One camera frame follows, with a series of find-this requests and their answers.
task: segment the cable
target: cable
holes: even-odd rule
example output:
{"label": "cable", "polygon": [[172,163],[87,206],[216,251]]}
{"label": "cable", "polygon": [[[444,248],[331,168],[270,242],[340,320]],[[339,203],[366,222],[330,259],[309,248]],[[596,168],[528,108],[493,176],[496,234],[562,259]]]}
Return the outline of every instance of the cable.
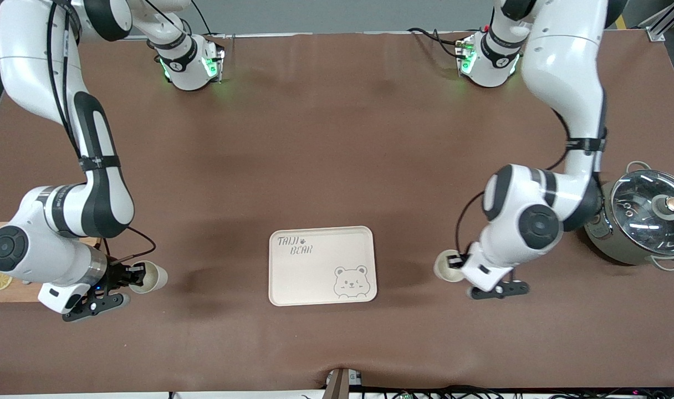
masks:
{"label": "cable", "polygon": [[[429,39],[431,39],[431,40],[440,41],[440,40],[438,40],[438,38],[436,38],[436,36],[431,35],[431,33],[426,32],[424,29],[421,29],[421,28],[411,28],[411,29],[408,30],[408,32],[419,32],[419,33],[423,33],[424,35],[426,35],[427,38],[429,38]],[[443,43],[445,43],[445,44],[456,45],[456,42],[455,42],[455,41],[451,41],[451,40],[442,40],[442,41],[443,41]]]}
{"label": "cable", "polygon": [[170,20],[170,18],[167,17],[167,15],[165,15],[165,13],[163,13],[162,11],[160,11],[159,8],[155,7],[155,5],[152,4],[152,2],[150,2],[150,0],[145,0],[145,3],[149,4],[150,7],[152,7],[155,11],[157,11],[157,13],[159,13],[159,15],[162,15],[162,17],[164,17],[166,20],[168,20],[170,23],[172,23],[172,26],[174,26],[175,28],[177,28],[177,30],[179,30],[179,31],[182,32],[182,33],[187,33],[187,32],[185,32],[184,30],[180,29],[179,26],[175,25],[175,22],[172,21],[172,20]]}
{"label": "cable", "polygon": [[[568,149],[566,149],[563,152],[563,154],[561,154],[559,159],[556,162],[554,162],[554,164],[547,167],[547,170],[552,170],[555,167],[559,166],[561,164],[561,162],[563,162],[566,159],[567,154],[568,154]],[[460,255],[463,255],[463,252],[461,251],[461,223],[463,222],[464,215],[466,215],[466,212],[468,212],[468,208],[472,205],[473,202],[475,202],[482,195],[484,195],[484,191],[478,192],[476,194],[476,196],[472,197],[471,200],[468,201],[466,206],[461,211],[461,215],[459,215],[459,217],[458,217],[458,222],[456,222],[456,250],[458,251],[458,253]]]}
{"label": "cable", "polygon": [[63,93],[64,96],[64,115],[66,118],[66,124],[68,125],[66,134],[68,134],[69,140],[71,140],[71,145],[73,146],[74,151],[76,151],[76,157],[81,158],[81,151],[78,149],[78,143],[76,142],[76,138],[73,134],[73,127],[71,127],[71,118],[69,116],[69,100],[66,94],[69,65],[69,23],[70,19],[68,13],[66,13],[66,15],[64,15],[64,70],[63,76],[61,77],[61,93]]}
{"label": "cable", "polygon": [[[478,192],[476,196],[472,197],[470,201],[466,204],[466,206],[463,208],[461,211],[461,215],[458,217],[458,222],[456,223],[456,250],[460,255],[463,254],[461,251],[461,223],[463,223],[463,218],[466,216],[466,212],[468,212],[468,208],[472,205],[473,202],[475,202],[478,198],[482,197],[484,195],[484,191]],[[463,399],[464,397],[468,396],[469,394],[466,394],[462,397],[459,397],[458,399]]]}
{"label": "cable", "polygon": [[56,3],[51,3],[51,8],[49,9],[49,21],[46,29],[46,63],[49,69],[49,81],[51,83],[51,92],[54,94],[54,101],[56,102],[56,110],[59,112],[61,124],[64,126],[66,134],[71,139],[71,145],[73,146],[74,151],[76,152],[76,156],[81,157],[80,152],[78,150],[78,146],[76,145],[76,139],[73,139],[73,134],[70,133],[71,130],[69,129],[69,125],[68,122],[66,121],[66,118],[64,117],[65,113],[63,108],[61,107],[58,89],[56,88],[56,78],[54,78],[54,64],[53,64],[53,57],[51,56],[51,38],[53,33],[55,13],[56,13]]}
{"label": "cable", "polygon": [[106,255],[110,256],[111,250],[110,250],[110,248],[108,248],[108,240],[104,237],[102,241],[103,241],[103,244],[106,246]]}
{"label": "cable", "polygon": [[131,232],[134,232],[135,234],[139,235],[140,237],[143,237],[144,239],[146,239],[149,243],[152,244],[152,248],[150,248],[149,250],[146,250],[145,252],[134,253],[133,255],[128,255],[125,258],[120,258],[118,260],[114,260],[111,263],[111,266],[117,265],[117,264],[122,263],[122,262],[126,262],[127,260],[131,260],[131,259],[137,258],[139,256],[147,255],[148,253],[154,252],[154,250],[157,249],[157,244],[152,240],[152,238],[148,237],[147,235],[142,233],[140,230],[134,229],[130,226],[128,226],[127,229],[130,230]]}
{"label": "cable", "polygon": [[464,56],[464,55],[460,55],[460,54],[456,54],[456,53],[451,53],[451,52],[446,48],[446,45],[443,43],[443,40],[441,39],[441,36],[438,35],[438,30],[437,30],[437,29],[434,29],[434,30],[433,30],[433,35],[436,36],[436,39],[438,39],[438,43],[441,43],[441,48],[443,48],[443,51],[445,51],[446,53],[448,53],[448,55],[452,56],[453,58],[460,58],[461,60],[464,60],[464,59],[466,58],[466,56]]}
{"label": "cable", "polygon": [[184,28],[185,32],[187,32],[191,36],[193,32],[190,23],[184,20],[184,18],[180,18],[180,21],[182,21],[182,28]]}
{"label": "cable", "polygon": [[202,22],[205,23],[206,34],[207,34],[207,35],[211,35],[211,30],[208,28],[208,23],[206,23],[206,20],[205,20],[205,18],[203,17],[202,10],[200,10],[200,8],[197,6],[197,3],[195,3],[195,0],[192,0],[192,4],[195,6],[195,8],[197,8],[197,12],[200,13],[200,16],[202,17]]}

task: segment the glass lid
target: glass lid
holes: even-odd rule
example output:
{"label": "glass lid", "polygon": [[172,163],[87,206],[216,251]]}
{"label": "glass lid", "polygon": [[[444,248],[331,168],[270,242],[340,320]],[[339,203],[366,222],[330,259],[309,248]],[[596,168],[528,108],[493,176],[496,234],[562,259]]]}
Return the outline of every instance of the glass lid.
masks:
{"label": "glass lid", "polygon": [[674,176],[657,170],[624,175],[611,191],[613,219],[649,252],[674,255]]}

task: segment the wooden cutting board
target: wooden cutting board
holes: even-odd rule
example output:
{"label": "wooden cutting board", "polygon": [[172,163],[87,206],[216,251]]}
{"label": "wooden cutting board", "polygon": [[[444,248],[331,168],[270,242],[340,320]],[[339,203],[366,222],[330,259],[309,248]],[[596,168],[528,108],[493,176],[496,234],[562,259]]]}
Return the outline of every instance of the wooden cutting board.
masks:
{"label": "wooden cutting board", "polygon": [[[7,222],[0,222],[0,227],[3,227]],[[101,243],[101,238],[85,237],[81,238],[81,242],[96,247]],[[0,290],[0,302],[2,303],[25,303],[25,301],[37,301],[36,297],[39,294],[41,284],[31,283],[23,284],[22,280],[14,278],[12,283],[7,288]]]}

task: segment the gray floor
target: gray floor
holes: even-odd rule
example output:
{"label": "gray floor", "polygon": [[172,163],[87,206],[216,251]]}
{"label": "gray floor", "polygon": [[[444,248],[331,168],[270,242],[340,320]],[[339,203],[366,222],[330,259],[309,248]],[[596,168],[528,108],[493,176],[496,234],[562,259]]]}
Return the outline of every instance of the gray floor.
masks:
{"label": "gray floor", "polygon": [[[672,0],[630,0],[624,13],[632,26]],[[212,31],[220,33],[346,33],[406,30],[415,26],[440,30],[479,28],[489,21],[492,2],[484,0],[196,0]],[[197,32],[205,31],[197,10],[178,13]],[[674,28],[666,33],[674,64]]]}

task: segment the pot handle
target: pot handle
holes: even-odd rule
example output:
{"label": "pot handle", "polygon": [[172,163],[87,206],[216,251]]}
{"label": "pot handle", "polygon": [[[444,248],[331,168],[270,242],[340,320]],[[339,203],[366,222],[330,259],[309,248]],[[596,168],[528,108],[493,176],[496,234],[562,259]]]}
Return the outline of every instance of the pot handle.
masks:
{"label": "pot handle", "polygon": [[643,161],[633,161],[628,164],[628,166],[625,167],[625,172],[630,173],[630,167],[633,165],[641,166],[643,169],[651,170],[652,167],[650,167],[648,164],[646,164]]}
{"label": "pot handle", "polygon": [[674,271],[674,267],[666,268],[665,266],[660,265],[660,262],[659,262],[660,260],[671,260],[672,262],[674,262],[674,258],[658,258],[657,256],[650,255],[650,256],[648,256],[648,260],[650,261],[651,265],[655,266],[659,270]]}

